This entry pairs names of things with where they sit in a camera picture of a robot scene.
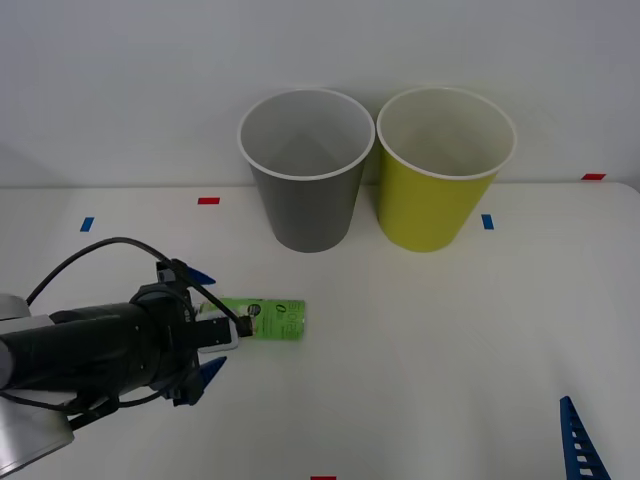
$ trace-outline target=blue plastic part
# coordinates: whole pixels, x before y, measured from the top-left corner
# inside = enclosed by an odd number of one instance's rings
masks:
[[[611,480],[569,397],[560,400],[560,424],[567,480]],[[591,475],[580,470],[591,470]]]
[[[488,213],[483,213],[482,215],[482,225],[484,225],[485,230],[493,230],[493,219],[491,215]]]
[[[211,380],[213,380],[213,377],[215,377],[218,374],[218,372],[222,368],[222,365],[224,365],[224,362],[226,361],[227,361],[227,357],[220,357],[220,358],[211,360],[210,362],[207,362],[204,365],[200,366],[200,376],[202,376],[202,381],[204,382],[204,388],[207,388],[207,385],[211,383]]]
[[[187,271],[189,272],[189,276],[200,285],[213,285],[214,283],[216,283],[216,281],[209,275],[199,272],[195,268],[187,266]]]
[[[93,221],[95,217],[85,217],[84,222],[82,222],[82,226],[80,227],[81,232],[88,232],[91,230],[91,225],[93,225]]]

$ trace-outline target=yellow cup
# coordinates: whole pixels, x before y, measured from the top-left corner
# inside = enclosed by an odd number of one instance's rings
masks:
[[[459,88],[423,87],[380,111],[378,221],[393,243],[415,252],[447,246],[516,148],[497,105]]]

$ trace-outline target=cup rim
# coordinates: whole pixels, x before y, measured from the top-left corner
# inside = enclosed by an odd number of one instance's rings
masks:
[[[334,171],[328,172],[328,173],[323,173],[322,175],[309,175],[309,176],[286,175],[284,173],[279,173],[279,172],[276,172],[274,170],[270,170],[270,169],[264,167],[263,165],[260,165],[255,160],[253,160],[251,158],[251,156],[244,149],[244,146],[242,145],[242,128],[244,127],[245,121],[247,120],[247,118],[249,118],[249,115],[251,115],[251,113],[253,113],[253,111],[256,108],[258,108],[260,105],[262,105],[263,103],[266,103],[269,100],[272,100],[272,99],[274,99],[276,97],[280,97],[280,96],[283,96],[283,95],[288,95],[288,94],[294,93],[294,92],[321,92],[321,93],[328,93],[328,94],[331,94],[331,95],[336,95],[336,96],[338,96],[338,97],[340,97],[340,98],[342,98],[344,100],[347,100],[347,101],[353,103],[360,111],[362,111],[362,113],[364,113],[365,117],[367,118],[367,120],[369,122],[369,129],[370,129],[369,143],[367,144],[367,146],[364,149],[364,151],[362,152],[362,154],[359,157],[357,157],[353,162],[349,163],[348,165],[346,165],[346,166],[344,166],[344,167],[342,167],[342,168],[340,168],[338,170],[334,170]],[[352,168],[357,166],[360,162],[362,162],[367,157],[367,155],[369,155],[369,152],[371,152],[371,149],[373,148],[373,143],[375,142],[375,139],[376,139],[376,125],[373,122],[373,118],[371,117],[371,114],[369,113],[369,111],[366,108],[364,108],[360,102],[358,102],[357,100],[351,98],[350,96],[345,95],[344,93],[336,92],[335,90],[329,90],[327,88],[294,88],[294,89],[291,89],[291,90],[287,90],[285,92],[279,92],[279,93],[276,93],[274,95],[270,95],[269,97],[260,100],[259,102],[254,104],[249,109],[249,111],[247,113],[245,113],[243,115],[242,120],[240,120],[240,124],[238,125],[238,132],[237,132],[237,135],[236,135],[236,140],[238,142],[238,148],[240,148],[240,152],[242,153],[242,156],[253,167],[257,168],[262,173],[266,173],[267,175],[270,175],[272,177],[280,178],[282,180],[294,180],[294,181],[299,181],[299,182],[310,182],[310,181],[314,181],[314,180],[325,180],[327,178],[337,177],[338,175],[351,170]]]
[[[417,93],[417,92],[422,92],[422,91],[425,91],[425,90],[449,90],[449,91],[461,93],[461,94],[464,94],[464,95],[468,95],[468,96],[473,97],[473,98],[475,98],[477,100],[480,100],[481,102],[486,103],[490,107],[493,107],[500,115],[502,115],[502,117],[506,120],[507,124],[509,125],[509,128],[511,128],[511,133],[513,135],[513,144],[511,145],[511,151],[509,152],[509,155],[507,155],[506,158],[501,163],[499,163],[498,165],[496,165],[492,169],[486,170],[486,171],[480,172],[480,173],[475,173],[473,175],[444,175],[442,173],[435,173],[435,172],[431,172],[429,170],[424,170],[424,169],[422,169],[420,167],[416,167],[412,163],[409,163],[408,161],[406,161],[402,157],[400,157],[400,155],[398,155],[396,152],[393,151],[393,149],[391,149],[391,147],[389,147],[389,145],[387,144],[386,140],[384,139],[384,136],[382,135],[382,129],[381,129],[382,117],[383,117],[385,111],[387,110],[387,108],[391,104],[393,104],[396,100],[398,100],[400,97],[404,97],[405,95],[411,95],[411,94]],[[485,178],[485,177],[488,177],[490,175],[493,175],[494,173],[497,173],[498,170],[500,170],[502,167],[504,167],[513,158],[513,154],[516,151],[516,147],[518,146],[518,133],[516,131],[516,125],[513,122],[513,120],[511,120],[509,115],[507,115],[506,112],[504,110],[502,110],[502,108],[500,108],[498,105],[493,103],[491,100],[483,97],[482,95],[478,95],[477,93],[471,92],[471,91],[466,90],[464,88],[439,86],[439,85],[422,86],[422,87],[412,88],[410,90],[405,90],[405,91],[400,92],[399,94],[391,97],[387,101],[387,103],[384,104],[384,106],[382,107],[382,110],[380,110],[380,113],[378,114],[378,118],[376,120],[376,132],[378,133],[378,138],[380,139],[380,143],[382,144],[383,148],[395,160],[400,162],[405,167],[410,168],[414,172],[420,173],[422,175],[427,175],[429,177],[440,178],[440,179],[443,179],[443,180],[454,180],[454,181],[477,180],[479,178]]]

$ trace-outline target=paper cup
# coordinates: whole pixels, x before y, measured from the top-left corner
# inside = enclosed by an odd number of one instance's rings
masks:
[[[344,238],[374,139],[369,112],[330,90],[293,90],[249,110],[238,144],[280,243],[320,252]]]
[[[378,220],[395,244],[416,252],[448,245],[516,147],[511,119],[458,88],[401,93],[380,111]]]

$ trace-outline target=gray cup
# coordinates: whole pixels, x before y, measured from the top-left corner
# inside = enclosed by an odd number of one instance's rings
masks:
[[[238,144],[280,243],[320,252],[344,238],[374,139],[369,112],[330,90],[293,90],[249,110]]]

